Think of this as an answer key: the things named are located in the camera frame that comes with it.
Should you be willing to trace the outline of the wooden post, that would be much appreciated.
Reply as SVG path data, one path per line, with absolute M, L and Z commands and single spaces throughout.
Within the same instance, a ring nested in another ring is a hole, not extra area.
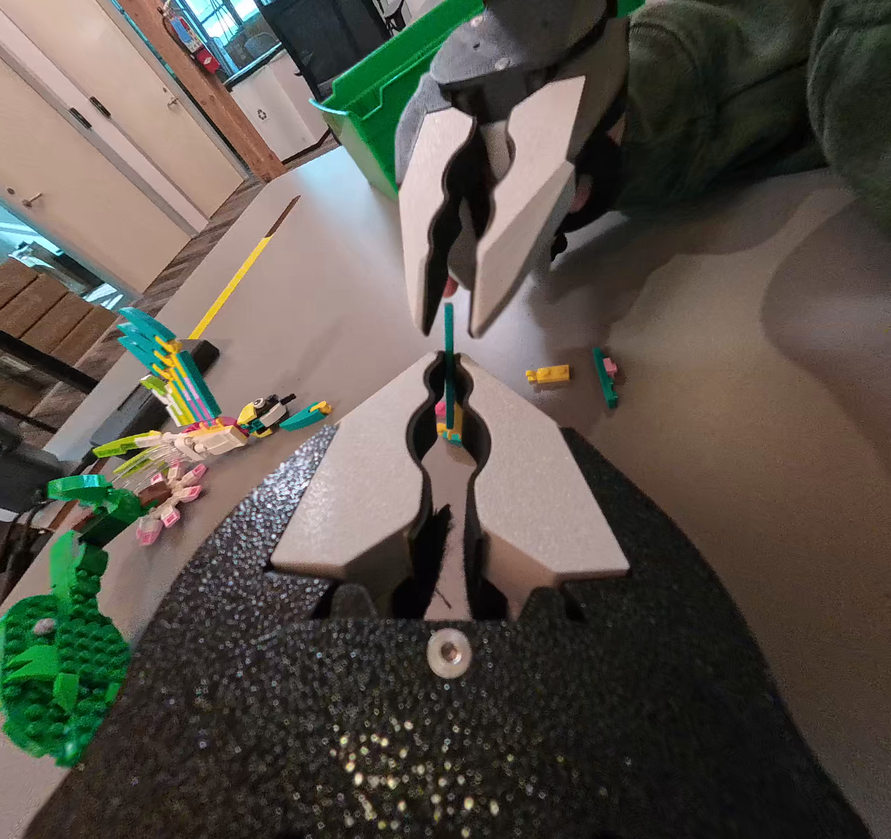
M 217 76 L 208 75 L 198 67 L 165 30 L 160 15 L 163 1 L 116 1 L 254 176 L 270 182 L 284 175 L 286 169 L 282 161 Z

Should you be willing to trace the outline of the yellow tape strip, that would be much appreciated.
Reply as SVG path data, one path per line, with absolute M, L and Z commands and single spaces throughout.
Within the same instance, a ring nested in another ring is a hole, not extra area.
M 258 261 L 259 257 L 264 253 L 265 249 L 272 241 L 274 235 L 281 226 L 284 224 L 284 221 L 289 216 L 289 214 L 293 211 L 298 201 L 300 200 L 300 196 L 296 195 L 292 198 L 288 204 L 284 207 L 284 210 L 280 213 L 278 218 L 274 221 L 271 228 L 262 237 L 262 239 L 254 246 L 251 250 L 251 253 L 244 259 L 239 268 L 235 271 L 233 276 L 226 283 L 226 286 L 222 289 L 222 291 L 217 295 L 208 309 L 205 311 L 201 319 L 193 328 L 192 332 L 189 334 L 190 340 L 198 340 L 203 334 L 207 331 L 207 328 L 211 324 L 212 321 L 217 317 L 218 313 L 226 302 L 230 299 L 232 294 L 239 288 L 242 280 L 247 276 L 251 268 Z

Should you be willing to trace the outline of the teal lego feather yellow clip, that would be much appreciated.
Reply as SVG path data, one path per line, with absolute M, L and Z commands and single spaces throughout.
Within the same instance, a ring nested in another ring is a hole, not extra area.
M 311 406 L 298 411 L 295 415 L 283 419 L 279 423 L 279 428 L 285 431 L 294 432 L 302 430 L 325 420 L 330 414 L 332 407 L 326 400 L 319 400 Z

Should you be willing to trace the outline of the teal lego bar pink clip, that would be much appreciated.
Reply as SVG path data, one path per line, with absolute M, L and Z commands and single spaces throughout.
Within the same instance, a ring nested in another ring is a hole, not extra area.
M 609 410 L 614 410 L 618 407 L 618 393 L 616 389 L 618 365 L 598 346 L 593 347 L 592 356 L 594 370 L 605 404 Z

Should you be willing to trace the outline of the black mesh office chair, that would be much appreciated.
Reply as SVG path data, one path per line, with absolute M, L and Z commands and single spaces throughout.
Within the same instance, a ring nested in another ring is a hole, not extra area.
M 253 1 L 319 103 L 390 37 L 374 0 Z

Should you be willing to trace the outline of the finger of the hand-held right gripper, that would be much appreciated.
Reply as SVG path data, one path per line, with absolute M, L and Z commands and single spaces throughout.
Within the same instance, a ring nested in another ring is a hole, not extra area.
M 457 108 L 426 115 L 399 188 L 400 231 L 413 323 L 427 336 L 446 283 L 472 289 L 482 231 L 482 139 Z
M 560 225 L 575 191 L 569 147 L 585 77 L 551 81 L 510 112 L 513 158 L 496 183 L 475 249 L 469 334 L 482 338 Z

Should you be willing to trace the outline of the red fire extinguisher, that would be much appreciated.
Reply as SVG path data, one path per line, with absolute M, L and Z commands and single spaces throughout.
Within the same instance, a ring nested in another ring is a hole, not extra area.
M 219 64 L 210 50 L 185 19 L 173 0 L 165 0 L 160 10 L 161 20 L 170 37 L 206 74 L 215 75 Z

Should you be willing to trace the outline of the green lego plant with flower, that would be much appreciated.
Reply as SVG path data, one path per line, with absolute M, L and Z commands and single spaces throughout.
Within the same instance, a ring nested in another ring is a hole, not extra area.
M 75 502 L 85 517 L 50 545 L 50 590 L 2 615 L 2 729 L 26 754 L 72 768 L 83 756 L 127 677 L 130 649 L 99 608 L 106 546 L 132 528 L 155 543 L 202 493 L 205 465 L 175 462 L 139 491 L 103 475 L 50 481 L 50 501 Z

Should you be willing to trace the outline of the white recycling bin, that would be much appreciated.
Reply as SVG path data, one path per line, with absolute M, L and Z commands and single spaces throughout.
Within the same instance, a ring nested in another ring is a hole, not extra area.
M 284 51 L 239 78 L 230 92 L 283 163 L 315 149 L 329 134 L 306 79 Z

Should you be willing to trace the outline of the green plastic bin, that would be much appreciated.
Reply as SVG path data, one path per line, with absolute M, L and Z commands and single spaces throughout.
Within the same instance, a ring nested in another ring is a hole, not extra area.
M 419 19 L 339 76 L 329 98 L 312 101 L 365 179 L 390 199 L 400 117 L 446 38 L 484 9 L 484 0 L 430 1 Z

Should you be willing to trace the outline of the cardboard box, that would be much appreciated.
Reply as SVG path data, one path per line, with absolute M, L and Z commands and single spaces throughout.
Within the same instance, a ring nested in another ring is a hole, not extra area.
M 13 258 L 1 264 L 1 330 L 68 365 L 115 325 L 110 310 Z

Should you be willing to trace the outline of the teal pink yellow lego bar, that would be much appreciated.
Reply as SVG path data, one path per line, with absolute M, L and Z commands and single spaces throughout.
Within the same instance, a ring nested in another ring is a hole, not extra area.
M 445 385 L 443 398 L 436 407 L 437 433 L 449 444 L 462 446 L 462 409 L 455 399 L 453 333 L 453 304 L 446 302 L 444 309 Z

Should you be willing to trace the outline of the person's right hand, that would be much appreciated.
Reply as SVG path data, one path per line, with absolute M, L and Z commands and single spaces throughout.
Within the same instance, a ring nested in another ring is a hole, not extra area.
M 621 144 L 626 130 L 623 112 L 608 128 L 591 138 L 576 165 L 575 196 L 569 211 L 583 212 L 605 194 L 609 195 L 618 179 Z

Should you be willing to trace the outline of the colourful lego bird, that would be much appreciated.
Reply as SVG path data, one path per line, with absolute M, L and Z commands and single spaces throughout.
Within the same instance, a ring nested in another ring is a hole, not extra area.
M 203 462 L 242 449 L 251 438 L 271 435 L 291 417 L 294 394 L 270 394 L 250 401 L 236 418 L 225 415 L 183 339 L 134 307 L 122 308 L 119 315 L 119 342 L 148 370 L 140 379 L 142 389 L 163 407 L 174 428 L 136 432 L 95 446 L 96 458 L 134 453 L 116 473 L 125 476 L 144 464 L 168 466 L 177 459 Z

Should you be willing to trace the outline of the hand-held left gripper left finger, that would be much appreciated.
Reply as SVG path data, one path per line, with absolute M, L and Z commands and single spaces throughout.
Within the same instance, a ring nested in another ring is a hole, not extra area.
M 429 351 L 339 419 L 271 556 L 271 566 L 367 590 L 386 607 L 436 598 L 452 506 L 436 405 L 445 363 Z

